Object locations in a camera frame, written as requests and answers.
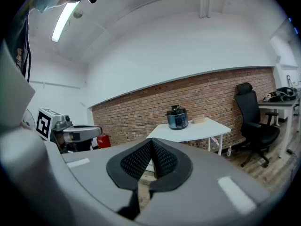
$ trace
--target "fan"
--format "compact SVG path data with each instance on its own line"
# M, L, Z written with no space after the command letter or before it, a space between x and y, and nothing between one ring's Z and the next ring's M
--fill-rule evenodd
M22 121L28 125L31 129L35 129L36 127L36 123L34 122L33 116L31 114L31 112L26 109L23 117L22 117Z

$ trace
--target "ceiling light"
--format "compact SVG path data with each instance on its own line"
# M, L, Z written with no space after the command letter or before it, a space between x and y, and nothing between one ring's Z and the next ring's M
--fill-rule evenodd
M53 31L52 34L52 41L58 42L60 39L61 33L63 31L63 28L65 27L65 24L70 17L70 14L73 12L75 7L78 5L79 2L75 3L67 3L64 10L62 11L62 14L60 15L57 24L55 26L55 30Z

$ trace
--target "chair headrest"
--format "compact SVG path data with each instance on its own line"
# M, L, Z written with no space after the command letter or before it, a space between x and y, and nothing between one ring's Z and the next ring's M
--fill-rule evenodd
M253 87L250 83L242 83L237 85L238 94L243 95L252 91Z

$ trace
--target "gray desk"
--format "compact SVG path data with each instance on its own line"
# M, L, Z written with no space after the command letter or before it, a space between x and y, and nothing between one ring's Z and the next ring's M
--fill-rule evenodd
M279 157L283 157L287 145L289 143L290 134L291 134L291 128L292 128L292 120L293 120L293 106L300 101L300 96L295 100L287 100L287 101L278 101L278 102L258 102L259 108L264 109L274 109L274 110L287 110L288 111L288 117L287 117L287 126L286 126L286 132L285 137L282 142L281 151L279 154ZM298 128L297 131L301 131L301 106L299 106L299 118L298 118Z

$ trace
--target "pressure cooker lid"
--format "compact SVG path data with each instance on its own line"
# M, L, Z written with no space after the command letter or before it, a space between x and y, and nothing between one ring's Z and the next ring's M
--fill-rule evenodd
M172 105L171 108L171 111L167 111L167 115L179 115L186 113L186 109L180 108L179 105Z

